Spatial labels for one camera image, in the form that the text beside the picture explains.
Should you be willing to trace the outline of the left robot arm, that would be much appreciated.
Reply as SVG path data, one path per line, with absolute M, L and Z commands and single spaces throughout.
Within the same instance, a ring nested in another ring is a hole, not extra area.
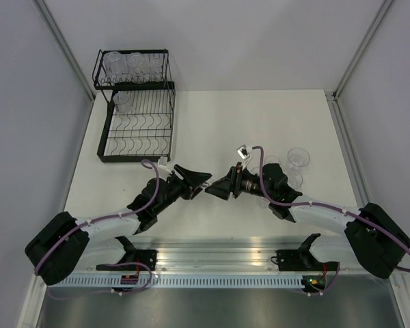
M 35 275 L 48 286 L 67 278 L 84 257 L 85 251 L 101 242 L 133 236 L 149 230 L 157 217 L 178 199 L 192 200 L 212 177 L 175 164 L 166 179 L 148 160 L 141 164 L 152 169 L 150 179 L 128 206 L 98 217 L 73 217 L 64 211 L 56 214 L 28 243 L 25 255 Z

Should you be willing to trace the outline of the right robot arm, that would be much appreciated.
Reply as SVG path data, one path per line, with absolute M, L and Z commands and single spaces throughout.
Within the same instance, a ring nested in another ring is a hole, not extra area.
M 298 248 L 299 264 L 310 271 L 337 262 L 387 279 L 410 250 L 409 237 L 380 206 L 347 209 L 313 200 L 288 184 L 277 163 L 264 165 L 257 174 L 237 164 L 205 191 L 223 200 L 243 193 L 262 197 L 277 218 L 330 231 L 311 234 Z

